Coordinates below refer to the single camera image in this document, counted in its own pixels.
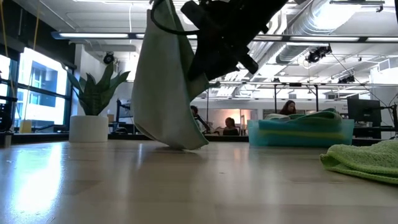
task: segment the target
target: security camera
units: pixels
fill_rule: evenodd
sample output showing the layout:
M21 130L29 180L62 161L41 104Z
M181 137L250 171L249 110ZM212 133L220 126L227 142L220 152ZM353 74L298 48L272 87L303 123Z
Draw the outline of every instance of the security camera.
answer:
M107 52L104 57L104 63L109 65L112 62L114 62L113 52Z

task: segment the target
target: hanging towel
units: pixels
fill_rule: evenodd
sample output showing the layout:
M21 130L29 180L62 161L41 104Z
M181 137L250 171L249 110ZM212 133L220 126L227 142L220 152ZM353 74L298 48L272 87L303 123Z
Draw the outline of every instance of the hanging towel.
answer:
M326 170L365 179L398 184L398 141L372 146L335 145L320 160Z
M155 18L169 29L183 30L172 0L156 9ZM190 102L209 87L204 74L188 80L193 56L188 38L157 28L148 10L132 90L134 124L147 137L177 149L198 149L208 144L190 109Z

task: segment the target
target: computer monitor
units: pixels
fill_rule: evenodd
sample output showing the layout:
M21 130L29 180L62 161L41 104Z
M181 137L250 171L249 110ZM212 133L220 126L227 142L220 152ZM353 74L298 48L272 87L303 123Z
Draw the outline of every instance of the computer monitor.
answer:
M381 107L378 100L347 99L348 118L356 122L372 122L373 126L381 124Z

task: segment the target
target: turquoise container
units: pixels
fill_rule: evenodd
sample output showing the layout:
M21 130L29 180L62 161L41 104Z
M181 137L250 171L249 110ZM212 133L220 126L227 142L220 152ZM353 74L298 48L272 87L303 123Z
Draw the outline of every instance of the turquoise container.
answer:
M249 120L251 146L330 147L335 144L351 145L354 120L343 119L322 125L280 120Z

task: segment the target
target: lime green cloth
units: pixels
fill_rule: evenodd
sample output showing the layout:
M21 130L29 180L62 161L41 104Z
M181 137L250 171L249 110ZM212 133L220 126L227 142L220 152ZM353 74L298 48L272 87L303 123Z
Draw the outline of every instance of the lime green cloth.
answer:
M398 141L381 141L372 146L335 145L320 160L326 170L365 179L398 184Z

